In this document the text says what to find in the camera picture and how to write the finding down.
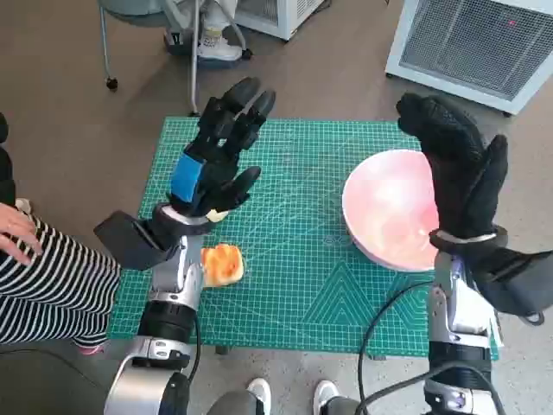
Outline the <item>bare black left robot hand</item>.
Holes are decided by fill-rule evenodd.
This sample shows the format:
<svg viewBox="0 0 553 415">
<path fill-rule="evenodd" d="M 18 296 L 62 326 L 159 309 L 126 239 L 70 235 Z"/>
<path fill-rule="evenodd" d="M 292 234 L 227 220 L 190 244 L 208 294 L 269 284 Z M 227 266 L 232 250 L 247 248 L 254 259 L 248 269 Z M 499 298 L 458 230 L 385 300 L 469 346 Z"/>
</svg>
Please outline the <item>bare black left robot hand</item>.
<svg viewBox="0 0 553 415">
<path fill-rule="evenodd" d="M 223 213 L 250 197 L 261 168 L 240 172 L 239 156 L 256 142 L 276 101 L 271 89 L 257 95 L 260 86 L 259 78 L 245 77 L 221 97 L 208 100 L 198 133 L 184 148 L 171 179 L 169 203 L 179 214 Z"/>
</svg>

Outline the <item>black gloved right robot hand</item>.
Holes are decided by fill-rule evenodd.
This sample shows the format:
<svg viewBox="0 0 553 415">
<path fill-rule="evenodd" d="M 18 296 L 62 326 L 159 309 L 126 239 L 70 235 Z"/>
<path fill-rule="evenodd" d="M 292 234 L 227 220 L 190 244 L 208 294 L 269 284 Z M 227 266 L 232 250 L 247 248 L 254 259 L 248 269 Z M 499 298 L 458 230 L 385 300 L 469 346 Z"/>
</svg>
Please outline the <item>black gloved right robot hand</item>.
<svg viewBox="0 0 553 415">
<path fill-rule="evenodd" d="M 439 229 L 457 239 L 496 233 L 499 192 L 508 170 L 508 143 L 485 144 L 477 124 L 438 96 L 405 93 L 396 104 L 399 129 L 420 143 L 432 172 Z"/>
</svg>

